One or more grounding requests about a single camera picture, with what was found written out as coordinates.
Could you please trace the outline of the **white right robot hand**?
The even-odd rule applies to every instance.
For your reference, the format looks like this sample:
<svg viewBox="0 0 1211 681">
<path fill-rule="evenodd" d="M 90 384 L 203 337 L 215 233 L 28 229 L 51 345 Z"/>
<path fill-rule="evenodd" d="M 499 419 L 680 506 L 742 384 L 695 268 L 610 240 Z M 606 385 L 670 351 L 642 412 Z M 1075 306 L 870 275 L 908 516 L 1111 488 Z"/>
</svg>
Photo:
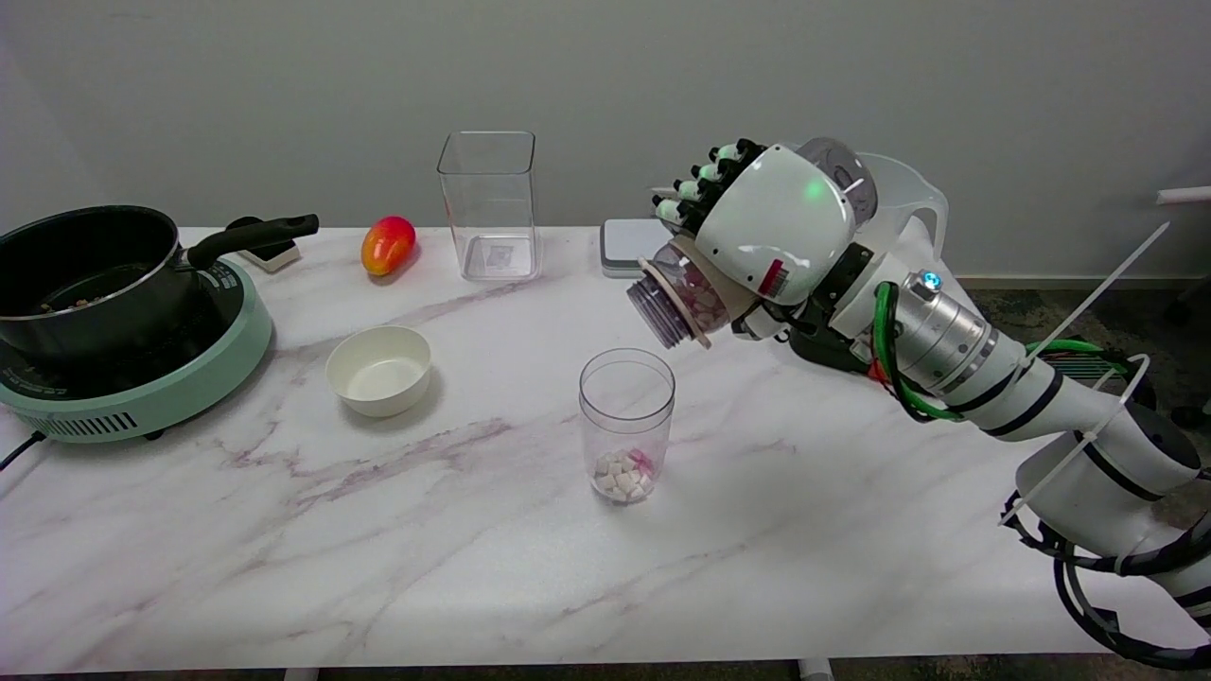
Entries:
<svg viewBox="0 0 1211 681">
<path fill-rule="evenodd" d="M 713 148 L 687 181 L 655 189 L 652 204 L 671 238 L 639 259 L 641 279 L 627 296 L 662 347 L 710 348 L 711 336 L 727 330 L 869 374 L 869 359 L 826 327 L 843 279 L 871 256 L 855 238 L 879 199 L 856 151 L 830 137 L 798 148 L 741 138 Z"/>
</svg>

